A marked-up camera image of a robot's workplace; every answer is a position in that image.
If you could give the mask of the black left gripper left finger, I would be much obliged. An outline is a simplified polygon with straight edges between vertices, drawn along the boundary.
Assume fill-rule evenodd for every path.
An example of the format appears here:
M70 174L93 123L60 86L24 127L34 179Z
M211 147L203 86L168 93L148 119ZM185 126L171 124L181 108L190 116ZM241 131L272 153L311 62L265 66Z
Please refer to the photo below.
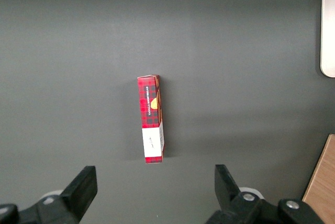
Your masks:
M60 194L44 196L23 210L1 204L1 223L80 223L97 191L96 167L86 166Z

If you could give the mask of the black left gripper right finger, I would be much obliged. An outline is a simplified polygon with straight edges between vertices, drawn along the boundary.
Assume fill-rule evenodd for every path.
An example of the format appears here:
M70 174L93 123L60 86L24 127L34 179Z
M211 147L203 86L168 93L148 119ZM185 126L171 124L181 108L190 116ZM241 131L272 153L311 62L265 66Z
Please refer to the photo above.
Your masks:
M215 194L220 210L207 223L323 223L301 200L284 198L275 206L253 192L243 192L224 164L215 165Z

